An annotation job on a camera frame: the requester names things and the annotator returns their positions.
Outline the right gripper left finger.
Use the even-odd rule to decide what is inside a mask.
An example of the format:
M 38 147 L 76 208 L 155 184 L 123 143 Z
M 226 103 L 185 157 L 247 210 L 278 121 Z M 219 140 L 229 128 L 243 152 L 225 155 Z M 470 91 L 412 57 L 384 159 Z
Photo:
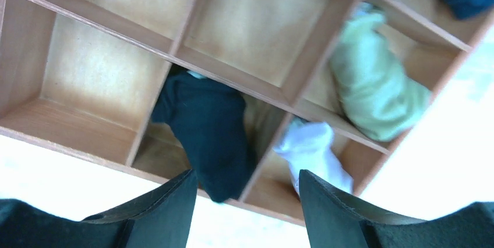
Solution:
M 2 199 L 1 247 L 186 247 L 197 186 L 196 172 L 190 169 L 81 221 Z

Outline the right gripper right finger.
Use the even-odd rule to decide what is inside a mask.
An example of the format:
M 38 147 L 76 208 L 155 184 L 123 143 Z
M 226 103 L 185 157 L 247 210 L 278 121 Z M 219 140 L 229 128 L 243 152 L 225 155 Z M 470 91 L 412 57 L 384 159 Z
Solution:
M 308 170 L 299 193 L 311 247 L 493 247 L 493 203 L 426 221 L 371 204 Z

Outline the black underwear white waistband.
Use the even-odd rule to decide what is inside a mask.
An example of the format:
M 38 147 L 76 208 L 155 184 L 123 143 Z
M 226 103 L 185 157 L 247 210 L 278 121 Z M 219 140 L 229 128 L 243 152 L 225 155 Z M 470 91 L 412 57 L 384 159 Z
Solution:
M 238 199 L 256 167 L 236 89 L 190 70 L 168 76 L 151 113 L 182 144 L 198 181 L 216 203 Z

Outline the orange compartment tray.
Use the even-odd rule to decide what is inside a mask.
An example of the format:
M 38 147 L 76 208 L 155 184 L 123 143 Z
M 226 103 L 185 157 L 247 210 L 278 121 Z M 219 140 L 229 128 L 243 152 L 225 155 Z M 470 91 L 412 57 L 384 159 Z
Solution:
M 271 152 L 296 116 L 325 121 L 362 196 L 407 137 L 373 140 L 340 106 L 329 69 L 343 23 L 368 2 L 407 74 L 437 96 L 493 25 L 442 0 L 1 0 L 1 135 L 158 183 L 185 152 L 151 111 L 172 66 L 247 98 L 257 167 L 232 205 L 298 225 L 301 204 Z

